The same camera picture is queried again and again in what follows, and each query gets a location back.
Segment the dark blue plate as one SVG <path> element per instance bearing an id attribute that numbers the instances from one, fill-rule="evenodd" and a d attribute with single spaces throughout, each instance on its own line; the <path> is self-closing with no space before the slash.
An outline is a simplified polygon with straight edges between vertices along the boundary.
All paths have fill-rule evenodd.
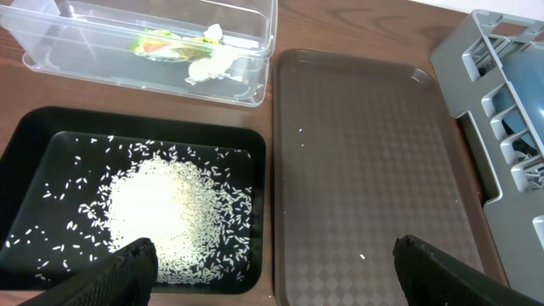
<path id="1" fill-rule="evenodd" d="M 543 50 L 530 49 L 513 54 L 502 63 L 507 79 L 512 83 L 543 143 Z M 509 93 L 501 91 L 493 98 L 493 103 L 496 111 L 500 112 L 513 105 L 513 100 Z M 518 133 L 524 128 L 517 111 L 507 115 L 502 124 L 508 134 Z M 531 149 L 536 149 L 530 134 L 522 136 L 521 139 Z"/>

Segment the white rice pile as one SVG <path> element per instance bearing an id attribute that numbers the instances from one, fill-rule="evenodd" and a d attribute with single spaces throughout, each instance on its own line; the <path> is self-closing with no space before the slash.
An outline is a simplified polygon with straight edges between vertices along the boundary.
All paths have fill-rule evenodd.
<path id="1" fill-rule="evenodd" d="M 99 221 L 110 234 L 109 253 L 148 238 L 156 248 L 158 283 L 196 285 L 218 279 L 220 268 L 205 263 L 218 250 L 234 208 L 213 183 L 194 163 L 159 155 L 114 175 L 105 187 Z"/>

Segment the yellow green snack wrapper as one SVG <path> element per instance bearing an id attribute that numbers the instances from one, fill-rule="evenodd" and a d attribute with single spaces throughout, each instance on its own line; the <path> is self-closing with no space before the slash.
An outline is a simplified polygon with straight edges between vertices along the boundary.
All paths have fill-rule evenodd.
<path id="1" fill-rule="evenodd" d="M 132 42 L 128 49 L 135 55 L 161 62 L 184 62 L 203 55 L 207 45 L 192 41 L 193 37 L 160 29 L 144 29 L 144 34 Z"/>

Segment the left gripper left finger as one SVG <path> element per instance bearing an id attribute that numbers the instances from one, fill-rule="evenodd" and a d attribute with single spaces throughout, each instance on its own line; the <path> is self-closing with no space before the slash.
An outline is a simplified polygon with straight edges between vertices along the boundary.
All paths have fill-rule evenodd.
<path id="1" fill-rule="evenodd" d="M 22 305 L 146 306 L 157 275 L 155 245 L 148 238 L 139 238 Z"/>

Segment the white tissue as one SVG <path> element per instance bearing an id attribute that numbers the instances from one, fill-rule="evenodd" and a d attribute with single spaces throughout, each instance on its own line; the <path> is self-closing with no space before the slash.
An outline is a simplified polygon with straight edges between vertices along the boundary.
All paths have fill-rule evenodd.
<path id="1" fill-rule="evenodd" d="M 238 59 L 239 54 L 234 48 L 221 42 L 223 36 L 220 24 L 213 24 L 203 32 L 202 37 L 192 38 L 192 41 L 206 44 L 207 50 L 203 50 L 204 54 L 198 55 L 190 63 L 189 76 L 185 79 L 187 83 L 196 85 L 199 82 L 230 76 L 226 71 Z"/>

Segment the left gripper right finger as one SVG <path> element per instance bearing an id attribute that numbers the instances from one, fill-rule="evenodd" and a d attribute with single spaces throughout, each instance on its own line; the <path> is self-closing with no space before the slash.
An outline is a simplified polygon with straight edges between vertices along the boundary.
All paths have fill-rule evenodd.
<path id="1" fill-rule="evenodd" d="M 397 239 L 393 255 L 410 306 L 543 306 L 414 235 Z"/>

